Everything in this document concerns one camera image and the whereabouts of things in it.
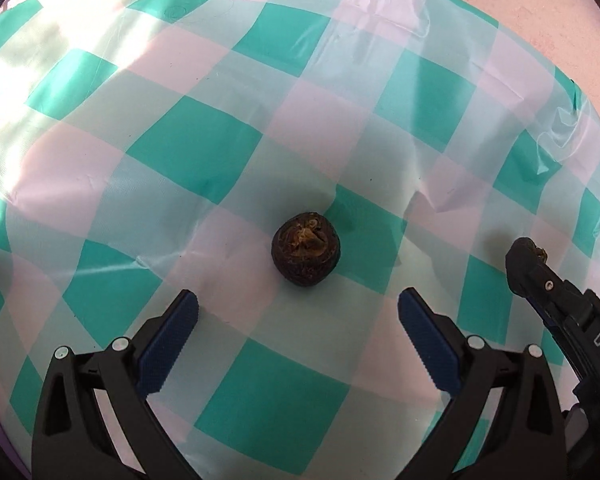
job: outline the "checkered tablecloth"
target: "checkered tablecloth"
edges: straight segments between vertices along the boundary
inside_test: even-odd
[[[342,241],[285,283],[276,228]],[[200,322],[158,418],[205,480],[388,480],[440,416],[397,320],[416,286],[496,348],[542,345],[520,235],[600,295],[600,118],[460,0],[27,0],[0,15],[0,421],[25,462],[53,350]],[[462,463],[475,458],[485,410]]]

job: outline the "plastic tablecloth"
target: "plastic tablecloth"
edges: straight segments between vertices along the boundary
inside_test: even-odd
[[[324,214],[314,288],[270,241]],[[0,423],[24,462],[53,351],[200,321],[148,402],[206,479],[391,479],[447,398],[397,320],[415,286],[496,348],[542,346],[510,293],[531,236],[600,296],[600,118],[460,0],[27,0],[0,15]],[[475,459],[485,409],[460,465]]]

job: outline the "silver screw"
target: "silver screw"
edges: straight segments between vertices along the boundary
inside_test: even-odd
[[[529,345],[529,353],[533,357],[542,357],[542,349],[538,345]]]
[[[119,337],[113,343],[111,343],[111,348],[113,348],[116,352],[122,352],[128,346],[129,339],[126,337]]]
[[[61,346],[60,348],[57,348],[56,352],[54,353],[56,359],[64,359],[68,355],[69,349],[66,346]]]
[[[479,335],[471,335],[466,341],[474,350],[482,350],[484,348],[484,339],[482,339]]]

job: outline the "white lettering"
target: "white lettering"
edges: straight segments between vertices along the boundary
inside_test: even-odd
[[[593,344],[596,345],[596,346],[600,346],[600,333],[593,340]]]

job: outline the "round silver rivet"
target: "round silver rivet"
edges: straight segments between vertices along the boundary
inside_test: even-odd
[[[484,348],[484,339],[482,339],[479,335],[471,335],[466,341],[474,350],[482,350]]]
[[[542,357],[542,349],[538,345],[529,345],[529,353],[533,357]]]
[[[64,359],[68,355],[69,349],[66,346],[61,346],[60,348],[57,348],[56,352],[54,353],[56,359]]]
[[[122,352],[128,346],[129,339],[126,337],[119,337],[113,343],[111,343],[111,348],[113,348],[116,352]]]

